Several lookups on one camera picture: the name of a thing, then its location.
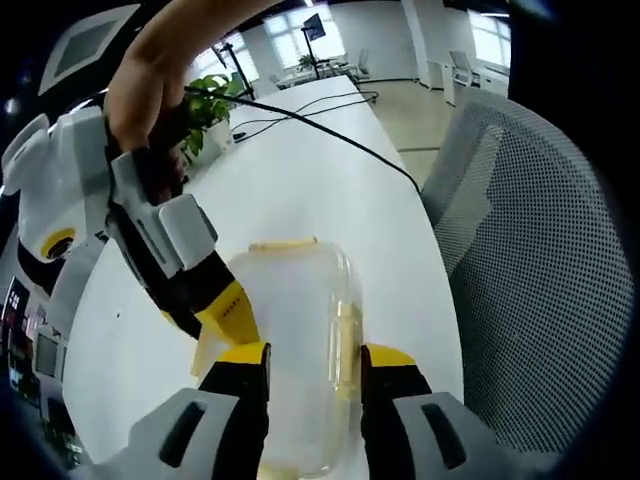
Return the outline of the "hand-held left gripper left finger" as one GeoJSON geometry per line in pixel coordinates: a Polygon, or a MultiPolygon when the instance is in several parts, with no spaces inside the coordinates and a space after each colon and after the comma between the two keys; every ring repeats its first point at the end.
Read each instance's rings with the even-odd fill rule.
{"type": "Polygon", "coordinates": [[[129,479],[255,479],[269,428],[271,345],[231,348],[198,389],[176,392],[131,429],[129,479]]]}

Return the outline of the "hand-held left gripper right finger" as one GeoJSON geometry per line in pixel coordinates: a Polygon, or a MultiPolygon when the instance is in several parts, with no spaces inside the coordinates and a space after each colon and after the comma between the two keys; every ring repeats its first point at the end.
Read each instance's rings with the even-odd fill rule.
{"type": "Polygon", "coordinates": [[[492,431],[449,393],[434,393],[397,349],[361,347],[361,436],[371,479],[496,479],[492,431]]]}

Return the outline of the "person's right hand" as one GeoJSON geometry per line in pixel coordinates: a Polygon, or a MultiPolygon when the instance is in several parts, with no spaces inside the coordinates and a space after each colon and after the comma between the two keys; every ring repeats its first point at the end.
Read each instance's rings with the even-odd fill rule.
{"type": "Polygon", "coordinates": [[[108,87],[105,113],[120,152],[148,147],[153,128],[180,105],[183,95],[180,77],[165,81],[146,71],[118,70],[108,87]]]}

